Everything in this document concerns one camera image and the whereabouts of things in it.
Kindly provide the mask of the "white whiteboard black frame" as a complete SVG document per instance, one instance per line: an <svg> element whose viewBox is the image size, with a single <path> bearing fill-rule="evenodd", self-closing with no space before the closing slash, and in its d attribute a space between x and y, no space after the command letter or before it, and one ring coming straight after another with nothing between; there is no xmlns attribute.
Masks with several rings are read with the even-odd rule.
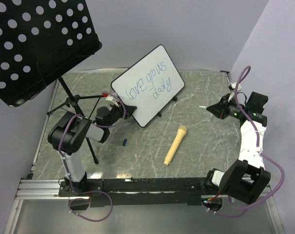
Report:
<svg viewBox="0 0 295 234"><path fill-rule="evenodd" d="M124 104L136 106L133 118L140 127L145 127L184 87L162 44L111 82Z"/></svg>

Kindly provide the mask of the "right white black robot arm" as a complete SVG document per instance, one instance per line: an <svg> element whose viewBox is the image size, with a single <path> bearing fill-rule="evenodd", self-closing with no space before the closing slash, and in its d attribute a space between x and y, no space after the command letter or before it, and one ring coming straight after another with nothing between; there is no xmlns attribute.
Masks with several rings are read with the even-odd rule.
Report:
<svg viewBox="0 0 295 234"><path fill-rule="evenodd" d="M268 97L252 92L248 101L238 108L233 94L224 95L221 100L207 111L219 119L228 116L240 121L241 146L238 159L225 172L216 168L210 170L204 182L209 194L220 192L248 205L254 203L268 185L271 174L265 170L261 151L267 127L267 117L263 106Z"/></svg>

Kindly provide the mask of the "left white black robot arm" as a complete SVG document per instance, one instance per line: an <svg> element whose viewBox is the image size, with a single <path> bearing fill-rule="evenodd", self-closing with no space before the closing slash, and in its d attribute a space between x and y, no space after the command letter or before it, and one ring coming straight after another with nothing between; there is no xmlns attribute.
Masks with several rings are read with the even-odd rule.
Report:
<svg viewBox="0 0 295 234"><path fill-rule="evenodd" d="M85 139L104 143L109 134L109 128L124 119L130 118L136 106L111 105L97 109L95 120L66 112L48 134L48 142L61 157L65 167L65 184L77 196L87 192L87 174L81 162L79 149Z"/></svg>

